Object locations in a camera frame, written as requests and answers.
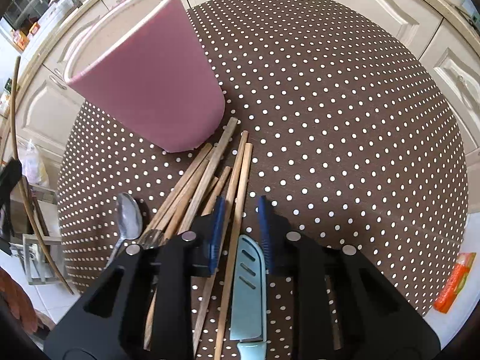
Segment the metal spoon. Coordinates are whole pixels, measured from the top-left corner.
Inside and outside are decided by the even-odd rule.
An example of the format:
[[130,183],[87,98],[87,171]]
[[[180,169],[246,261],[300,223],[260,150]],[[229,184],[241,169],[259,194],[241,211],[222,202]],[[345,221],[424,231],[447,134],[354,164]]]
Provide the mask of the metal spoon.
[[116,212],[119,237],[107,260],[107,267],[116,258],[122,244],[125,241],[137,240],[143,231],[143,217],[141,211],[137,202],[130,194],[120,193],[117,196]]

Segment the black handled metal fork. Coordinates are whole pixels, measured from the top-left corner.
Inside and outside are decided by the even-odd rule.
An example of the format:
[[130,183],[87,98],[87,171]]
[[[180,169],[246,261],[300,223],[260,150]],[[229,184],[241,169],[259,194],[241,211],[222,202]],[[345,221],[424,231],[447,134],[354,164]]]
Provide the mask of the black handled metal fork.
[[140,236],[137,244],[139,244],[144,250],[157,247],[164,236],[164,231],[159,229],[145,230]]

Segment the pink utensil holder cup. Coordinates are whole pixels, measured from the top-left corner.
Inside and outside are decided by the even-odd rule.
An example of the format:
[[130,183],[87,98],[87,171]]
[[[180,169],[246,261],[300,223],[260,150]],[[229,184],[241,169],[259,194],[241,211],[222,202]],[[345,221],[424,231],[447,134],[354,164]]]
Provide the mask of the pink utensil holder cup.
[[170,152],[201,146],[225,100],[181,0],[124,0],[74,48],[64,81]]

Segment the orange package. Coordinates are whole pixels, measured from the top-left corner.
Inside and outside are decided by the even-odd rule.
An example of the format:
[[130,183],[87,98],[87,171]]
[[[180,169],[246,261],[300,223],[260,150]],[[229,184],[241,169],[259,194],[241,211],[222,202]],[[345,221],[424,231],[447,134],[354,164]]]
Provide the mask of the orange package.
[[433,308],[447,314],[470,274],[476,253],[459,253],[447,282],[433,303]]

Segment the brown polka dot tablecloth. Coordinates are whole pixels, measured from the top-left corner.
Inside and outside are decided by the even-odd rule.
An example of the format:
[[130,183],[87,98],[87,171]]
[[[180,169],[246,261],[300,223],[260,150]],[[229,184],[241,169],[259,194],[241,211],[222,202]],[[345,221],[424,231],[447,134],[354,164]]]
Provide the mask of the brown polka dot tablecloth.
[[[244,232],[258,235],[265,195],[320,244],[360,248],[428,312],[468,205],[461,133],[430,74],[387,31],[331,0],[211,0],[187,15],[225,100],[208,140],[235,117],[253,144]],[[132,192],[154,214],[195,149],[170,153],[85,100],[59,185],[78,289],[114,243],[113,197]]]

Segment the light blue kitchen knife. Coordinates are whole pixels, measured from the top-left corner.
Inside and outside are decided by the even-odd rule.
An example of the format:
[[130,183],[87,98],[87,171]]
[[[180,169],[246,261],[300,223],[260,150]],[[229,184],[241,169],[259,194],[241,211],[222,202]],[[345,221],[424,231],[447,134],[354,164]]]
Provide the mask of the light blue kitchen knife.
[[247,235],[238,239],[229,339],[237,343],[241,359],[266,358],[266,264],[262,249]]

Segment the wooden chopstick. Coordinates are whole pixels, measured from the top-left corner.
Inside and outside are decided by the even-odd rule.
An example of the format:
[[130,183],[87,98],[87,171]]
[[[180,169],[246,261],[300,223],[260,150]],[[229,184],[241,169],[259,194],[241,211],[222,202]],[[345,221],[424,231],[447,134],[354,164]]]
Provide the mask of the wooden chopstick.
[[177,196],[184,189],[187,182],[191,179],[191,177],[193,176],[193,174],[195,173],[199,165],[207,157],[207,155],[210,153],[211,150],[212,150],[211,143],[207,143],[202,147],[202,149],[199,151],[199,153],[197,154],[193,162],[190,164],[190,166],[188,166],[184,174],[181,176],[180,180],[177,181],[171,193],[168,194],[168,197],[166,197],[166,199],[164,200],[160,208],[154,214],[154,217],[153,219],[151,219],[151,222],[149,222],[149,224],[146,226],[146,229],[145,229],[146,232],[154,228],[157,228],[157,225],[160,222],[160,220],[166,215],[168,209],[175,202]]
[[202,216],[209,215],[214,210],[216,199],[221,195],[224,185],[229,178],[230,172],[231,172],[230,166],[226,166],[222,171],[220,178],[217,181],[214,189],[212,190],[211,195],[208,198],[207,203],[202,211],[202,214],[201,214]]
[[208,162],[208,166],[206,167],[205,172],[202,174],[202,178],[199,181],[197,189],[195,190],[195,193],[191,199],[190,205],[185,212],[185,216],[181,222],[180,227],[178,228],[178,234],[182,234],[190,230],[191,224],[194,221],[198,208],[202,202],[203,196],[210,184],[211,178],[213,177],[218,167],[218,164],[221,161],[221,157],[223,156],[230,142],[230,138],[232,137],[237,124],[237,118],[231,117],[229,119],[227,126],[222,133],[215,150],[213,151],[210,161]]
[[[230,214],[232,211],[233,201],[236,196],[237,187],[239,184],[239,177],[242,167],[242,159],[245,152],[247,140],[248,140],[249,133],[247,130],[244,130],[241,133],[241,139],[238,146],[238,153],[235,158],[235,162],[233,164],[233,171],[229,176],[229,184],[227,193],[225,196],[225,211],[224,211],[224,220],[222,223],[221,233],[220,233],[220,244],[218,250],[218,256],[221,255],[221,251],[223,249],[225,233],[228,229],[229,222],[230,222]],[[202,301],[199,306],[198,316],[195,322],[194,331],[193,331],[193,355],[196,356],[198,351],[199,342],[203,333],[203,326],[208,315],[208,306],[210,303],[212,290],[214,287],[214,283],[216,280],[216,271],[217,268],[214,269],[214,273],[206,280],[205,285],[202,291]]]
[[215,353],[214,353],[215,360],[221,360],[221,355],[222,355],[226,321],[229,313],[230,295],[231,295],[232,285],[233,285],[233,273],[234,273],[234,267],[235,267],[235,261],[236,261],[236,253],[237,253],[239,235],[240,235],[240,230],[242,225],[242,213],[244,210],[244,204],[245,204],[246,194],[247,194],[247,183],[248,183],[250,168],[251,168],[252,152],[253,152],[253,144],[247,143],[245,146],[245,151],[244,151],[244,155],[241,163],[238,193],[237,193],[234,212],[233,212],[233,224],[232,224],[230,240],[229,240],[229,253],[228,253],[228,260],[225,268],[224,287],[222,290],[220,314],[219,314],[217,334],[216,334],[216,344],[215,344]]
[[[186,184],[185,189],[183,189],[182,192],[180,193],[180,196],[179,196],[180,200],[178,201],[178,203],[173,204],[174,210],[170,216],[167,215],[169,219],[168,226],[162,232],[162,236],[160,241],[158,242],[158,245],[160,246],[165,245],[176,234],[176,231],[180,226],[180,223],[182,222],[182,218],[185,215],[185,212],[188,208],[189,201],[193,197],[198,187],[199,181],[202,179],[203,173],[206,167],[208,166],[208,162],[209,162],[208,159],[205,159],[202,161],[202,163],[199,165],[199,168],[195,171],[192,178]],[[145,337],[144,337],[145,350],[148,350],[150,346],[156,295],[157,295],[157,290],[155,289],[153,292],[153,297],[151,299],[151,304],[148,310],[148,315],[145,323]]]

